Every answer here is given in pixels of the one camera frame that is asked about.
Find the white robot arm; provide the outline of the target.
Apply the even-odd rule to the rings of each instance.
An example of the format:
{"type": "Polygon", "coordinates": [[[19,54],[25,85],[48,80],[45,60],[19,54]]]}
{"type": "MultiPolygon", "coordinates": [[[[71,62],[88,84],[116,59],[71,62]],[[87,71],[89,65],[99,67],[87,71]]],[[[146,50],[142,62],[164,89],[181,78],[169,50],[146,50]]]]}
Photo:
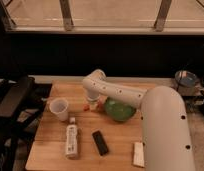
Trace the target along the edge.
{"type": "Polygon", "coordinates": [[[89,101],[106,95],[140,110],[145,171],[196,171],[186,107],[176,90],[110,83],[100,69],[87,75],[82,85],[89,101]]]}

